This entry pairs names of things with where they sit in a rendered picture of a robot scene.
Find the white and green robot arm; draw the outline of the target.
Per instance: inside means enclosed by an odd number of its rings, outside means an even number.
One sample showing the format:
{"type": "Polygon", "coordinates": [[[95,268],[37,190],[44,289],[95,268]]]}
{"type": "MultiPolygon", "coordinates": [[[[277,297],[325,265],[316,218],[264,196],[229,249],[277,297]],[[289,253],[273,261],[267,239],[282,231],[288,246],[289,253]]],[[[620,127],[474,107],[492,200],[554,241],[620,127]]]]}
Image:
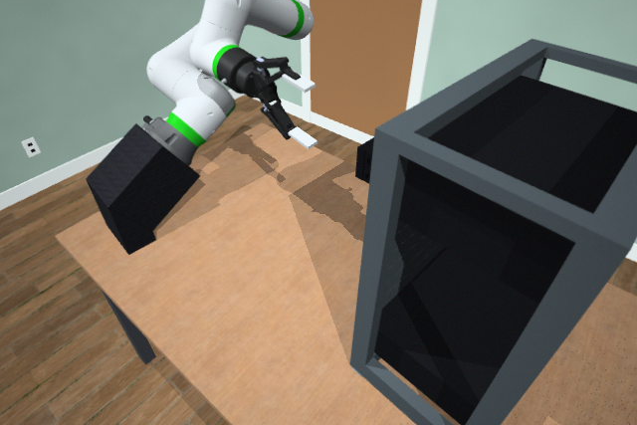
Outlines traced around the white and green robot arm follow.
{"type": "Polygon", "coordinates": [[[188,166],[236,106],[211,77],[242,94],[237,74],[258,59],[238,47],[245,25],[300,40],[311,32],[314,16],[299,0],[205,0],[200,22],[148,62],[150,82],[177,107],[167,121],[146,115],[142,127],[188,166]]]}

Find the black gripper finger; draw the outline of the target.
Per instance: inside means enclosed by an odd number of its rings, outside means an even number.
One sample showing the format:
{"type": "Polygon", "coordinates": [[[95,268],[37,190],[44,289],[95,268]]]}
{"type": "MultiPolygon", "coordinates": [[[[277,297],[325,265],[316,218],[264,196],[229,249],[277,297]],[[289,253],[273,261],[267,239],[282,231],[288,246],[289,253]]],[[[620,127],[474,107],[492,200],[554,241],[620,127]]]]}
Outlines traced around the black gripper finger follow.
{"type": "Polygon", "coordinates": [[[316,87],[316,84],[314,82],[292,70],[292,68],[288,66],[288,62],[289,59],[287,57],[272,59],[261,57],[253,61],[254,66],[258,68],[258,71],[260,71],[263,76],[266,75],[264,69],[280,68],[280,70],[276,74],[273,74],[267,79],[256,84],[257,89],[259,90],[281,77],[283,77],[283,80],[290,83],[304,93],[316,87]]]}
{"type": "Polygon", "coordinates": [[[260,101],[263,102],[261,112],[272,122],[286,140],[292,137],[307,149],[312,148],[318,143],[317,140],[305,133],[298,126],[295,127],[292,120],[282,107],[282,101],[279,97],[277,97],[276,103],[271,106],[262,93],[259,93],[258,97],[260,101]]]}

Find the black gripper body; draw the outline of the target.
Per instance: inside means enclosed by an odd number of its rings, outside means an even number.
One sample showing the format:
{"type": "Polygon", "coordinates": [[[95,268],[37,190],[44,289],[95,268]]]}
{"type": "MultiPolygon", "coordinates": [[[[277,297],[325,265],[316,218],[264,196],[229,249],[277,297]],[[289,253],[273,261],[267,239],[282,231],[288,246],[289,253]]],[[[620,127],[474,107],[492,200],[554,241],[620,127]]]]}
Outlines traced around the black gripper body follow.
{"type": "Polygon", "coordinates": [[[258,98],[258,93],[262,93],[268,103],[275,101],[278,97],[277,86],[272,82],[261,89],[257,89],[256,84],[270,77],[268,69],[264,69],[265,76],[254,67],[253,62],[249,62],[241,67],[236,77],[236,85],[239,91],[250,98],[258,98]],[[266,71],[265,71],[266,70],[266,71]]]}

